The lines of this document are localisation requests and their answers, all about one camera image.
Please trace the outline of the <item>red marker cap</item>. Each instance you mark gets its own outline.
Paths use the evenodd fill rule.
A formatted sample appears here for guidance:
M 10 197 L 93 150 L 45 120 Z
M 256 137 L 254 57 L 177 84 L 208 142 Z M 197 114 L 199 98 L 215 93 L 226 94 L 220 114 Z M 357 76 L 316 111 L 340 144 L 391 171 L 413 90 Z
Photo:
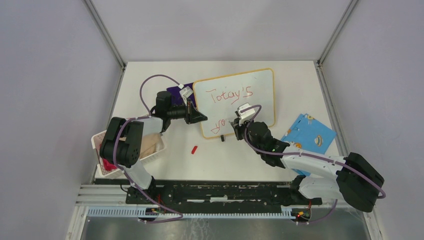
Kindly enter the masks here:
M 195 146 L 192 148 L 192 150 L 191 150 L 191 154 L 192 154 L 192 155 L 194 155 L 194 154 L 195 154 L 195 152 L 196 152 L 197 148 L 198 148 L 198 146 L 197 146 L 197 145 L 195 145 Z

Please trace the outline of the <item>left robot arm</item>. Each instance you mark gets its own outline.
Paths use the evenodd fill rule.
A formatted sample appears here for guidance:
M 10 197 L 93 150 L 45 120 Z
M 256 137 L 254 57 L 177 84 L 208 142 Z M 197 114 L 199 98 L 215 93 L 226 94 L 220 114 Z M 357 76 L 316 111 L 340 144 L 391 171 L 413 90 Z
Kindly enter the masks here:
M 99 149 L 101 158 L 123 171 L 124 175 L 138 189 L 138 197 L 145 204 L 157 198 L 154 177 L 139 161 L 143 138 L 162 134 L 170 126 L 171 120 L 183 119 L 186 124 L 196 124 L 208 120 L 200 113 L 191 99 L 180 105 L 172 104 L 172 94 L 160 91 L 156 95 L 153 114 L 139 118 L 125 119 L 113 117 L 106 129 Z

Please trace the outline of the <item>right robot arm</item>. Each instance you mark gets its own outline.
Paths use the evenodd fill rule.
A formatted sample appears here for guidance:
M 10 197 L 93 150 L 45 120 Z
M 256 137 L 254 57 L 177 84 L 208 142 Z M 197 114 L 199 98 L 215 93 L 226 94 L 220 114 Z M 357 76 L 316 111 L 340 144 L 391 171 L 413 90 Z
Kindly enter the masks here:
M 302 204 L 307 199 L 342 199 L 351 207 L 370 213 L 377 200 L 387 194 L 384 178 L 359 153 L 348 156 L 326 156 L 295 147 L 274 138 L 264 122 L 230 122 L 238 140 L 244 140 L 268 165 L 283 169 L 308 172 L 293 180 L 289 199 Z

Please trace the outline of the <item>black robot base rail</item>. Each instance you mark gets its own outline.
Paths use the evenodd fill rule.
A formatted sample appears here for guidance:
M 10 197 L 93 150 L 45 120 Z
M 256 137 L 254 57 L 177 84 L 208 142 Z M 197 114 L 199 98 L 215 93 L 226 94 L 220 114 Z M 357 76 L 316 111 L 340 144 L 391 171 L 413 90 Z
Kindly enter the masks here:
M 271 214 L 282 207 L 318 206 L 289 181 L 156 180 L 148 195 L 182 214 Z

